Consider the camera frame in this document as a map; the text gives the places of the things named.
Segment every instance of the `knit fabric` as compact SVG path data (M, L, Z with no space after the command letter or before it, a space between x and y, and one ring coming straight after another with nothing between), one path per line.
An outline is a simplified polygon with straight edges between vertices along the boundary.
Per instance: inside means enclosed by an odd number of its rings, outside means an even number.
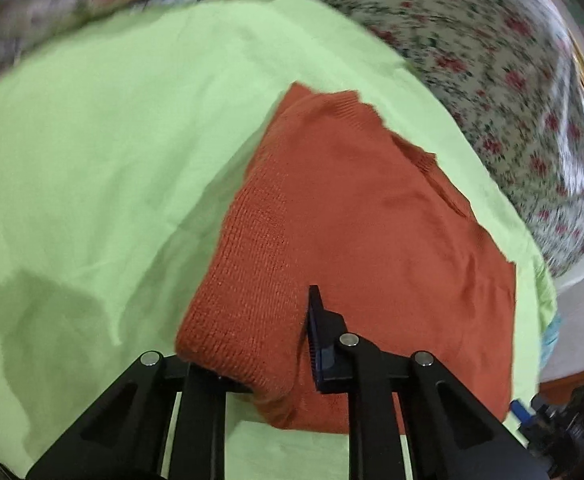
M177 336L186 360L251 387L278 428L347 433L316 392L307 295L381 349L434 353L501 420L510 402L515 269L435 156L356 92L293 85L225 218Z

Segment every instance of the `blue fabric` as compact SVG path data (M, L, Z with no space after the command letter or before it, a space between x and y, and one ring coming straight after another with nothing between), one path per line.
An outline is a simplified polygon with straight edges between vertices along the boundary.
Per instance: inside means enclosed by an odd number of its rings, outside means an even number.
M547 365L552 352L554 352L556 343L559 341L559 332L562 323L563 319L557 312L553 320L547 326L546 331L543 332L543 337L541 338L541 369Z

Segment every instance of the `red flower pattern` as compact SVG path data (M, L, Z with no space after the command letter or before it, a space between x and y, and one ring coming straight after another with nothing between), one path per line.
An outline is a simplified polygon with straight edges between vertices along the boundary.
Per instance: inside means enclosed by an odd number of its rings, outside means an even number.
M507 28L518 32L521 36L527 37L530 35L530 26L525 20L515 18L514 16L508 16L505 18L505 25Z
M516 70L510 70L505 76L505 83L521 93L526 88L526 80Z
M555 132L559 127L559 119L556 118L556 114L546 115L546 128L552 132Z
M465 72L467 66L462 59L452 56L437 56L437 65L441 68L450 69L455 74L459 72Z
M380 38L381 40L385 41L387 44L391 46L399 46L401 44L401 42L390 30L380 30L379 28L374 27L374 25L371 25L368 28L374 33L374 35L377 38Z
M538 155L532 155L530 157L530 168L538 176L546 176L547 175L547 163Z
M498 155L501 153L501 143L498 140L485 139L483 140L483 149L490 152L492 155Z
M568 124L568 136L572 140L579 140L581 139L581 129L574 124L572 121Z
M452 118L459 127L462 127L464 125L463 116L460 114L460 112L453 112Z

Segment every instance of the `orange sweater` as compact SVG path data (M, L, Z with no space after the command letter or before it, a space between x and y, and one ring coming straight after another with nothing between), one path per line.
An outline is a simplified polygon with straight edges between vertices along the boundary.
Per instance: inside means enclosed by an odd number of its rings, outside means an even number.
M515 269L467 200L355 92L294 84L227 213L177 352L252 388L279 428L347 432L314 389L310 284L382 350L434 353L499 418L510 402Z

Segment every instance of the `green bedsheet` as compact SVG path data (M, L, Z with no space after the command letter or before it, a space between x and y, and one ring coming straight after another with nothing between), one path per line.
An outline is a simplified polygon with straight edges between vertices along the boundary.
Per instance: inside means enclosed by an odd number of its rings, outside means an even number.
M0 81L0 460L24 475L147 349L173 337L290 83L357 89L437 153L517 264L514 393L536 390L554 290L531 235L406 62L313 0L122 13ZM346 478L347 438L229 402L227 478Z

